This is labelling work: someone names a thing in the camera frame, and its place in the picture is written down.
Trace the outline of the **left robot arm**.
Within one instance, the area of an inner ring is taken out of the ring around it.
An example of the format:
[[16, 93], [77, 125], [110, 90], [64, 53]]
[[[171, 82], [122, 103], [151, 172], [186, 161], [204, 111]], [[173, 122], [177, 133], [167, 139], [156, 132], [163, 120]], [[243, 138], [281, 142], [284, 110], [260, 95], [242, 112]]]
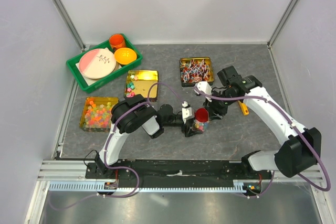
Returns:
[[186, 102], [182, 102], [179, 113], [173, 113], [169, 104], [156, 110], [142, 95], [125, 98], [111, 111], [111, 129], [103, 149], [95, 156], [97, 173], [103, 178], [111, 178], [115, 173], [115, 163], [128, 136], [138, 128], [143, 128], [151, 138], [164, 133], [164, 128], [179, 127], [185, 137], [197, 134], [194, 124], [194, 112]]

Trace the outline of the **tin of pastel star candies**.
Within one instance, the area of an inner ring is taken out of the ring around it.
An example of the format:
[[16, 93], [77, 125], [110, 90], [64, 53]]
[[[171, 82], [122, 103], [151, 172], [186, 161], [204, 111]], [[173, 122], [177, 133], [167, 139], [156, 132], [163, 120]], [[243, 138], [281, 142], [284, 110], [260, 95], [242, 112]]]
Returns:
[[130, 98], [141, 94], [145, 99], [149, 97], [150, 102], [156, 102], [158, 99], [158, 86], [154, 84], [158, 83], [158, 81], [159, 72], [157, 70], [130, 70], [125, 80], [123, 96]]

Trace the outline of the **clear glass jar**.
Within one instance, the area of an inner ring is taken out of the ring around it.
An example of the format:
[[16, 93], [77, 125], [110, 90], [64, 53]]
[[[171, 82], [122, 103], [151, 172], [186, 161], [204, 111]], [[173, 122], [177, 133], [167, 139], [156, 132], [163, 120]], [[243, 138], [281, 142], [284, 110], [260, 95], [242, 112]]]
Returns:
[[204, 131], [207, 130], [208, 128], [209, 121], [201, 122], [197, 119], [194, 120], [192, 129], [193, 131], [201, 132], [203, 133]]

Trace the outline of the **red round lid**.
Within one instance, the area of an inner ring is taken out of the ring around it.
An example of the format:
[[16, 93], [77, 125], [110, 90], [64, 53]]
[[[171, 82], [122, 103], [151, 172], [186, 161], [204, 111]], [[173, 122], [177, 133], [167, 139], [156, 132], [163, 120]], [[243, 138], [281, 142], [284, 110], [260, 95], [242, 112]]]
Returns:
[[199, 108], [195, 112], [195, 119], [199, 122], [205, 123], [209, 121], [209, 113], [205, 108]]

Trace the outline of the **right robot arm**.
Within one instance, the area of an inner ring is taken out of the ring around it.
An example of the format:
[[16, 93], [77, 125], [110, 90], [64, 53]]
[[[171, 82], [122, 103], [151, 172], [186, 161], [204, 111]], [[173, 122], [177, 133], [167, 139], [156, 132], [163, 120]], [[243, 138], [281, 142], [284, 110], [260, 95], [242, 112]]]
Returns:
[[277, 170], [286, 177], [293, 177], [317, 164], [321, 153], [321, 133], [297, 122], [269, 95], [254, 76], [242, 77], [234, 66], [218, 72], [222, 88], [212, 88], [206, 81], [196, 84], [205, 94], [204, 108], [211, 119], [222, 119], [228, 107], [240, 101], [254, 111], [270, 128], [280, 144], [275, 151], [254, 151], [244, 157], [241, 174], [254, 178], [261, 170]]

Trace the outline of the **yellow plastic scoop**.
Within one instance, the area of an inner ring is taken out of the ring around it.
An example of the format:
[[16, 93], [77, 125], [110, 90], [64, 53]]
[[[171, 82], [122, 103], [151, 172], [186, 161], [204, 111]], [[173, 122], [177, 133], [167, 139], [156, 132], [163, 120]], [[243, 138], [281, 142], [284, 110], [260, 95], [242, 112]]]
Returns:
[[238, 101], [238, 104], [240, 106], [240, 109], [241, 109], [243, 115], [248, 115], [249, 114], [249, 110], [248, 110], [246, 104], [243, 103], [243, 102], [241, 102], [241, 101]]

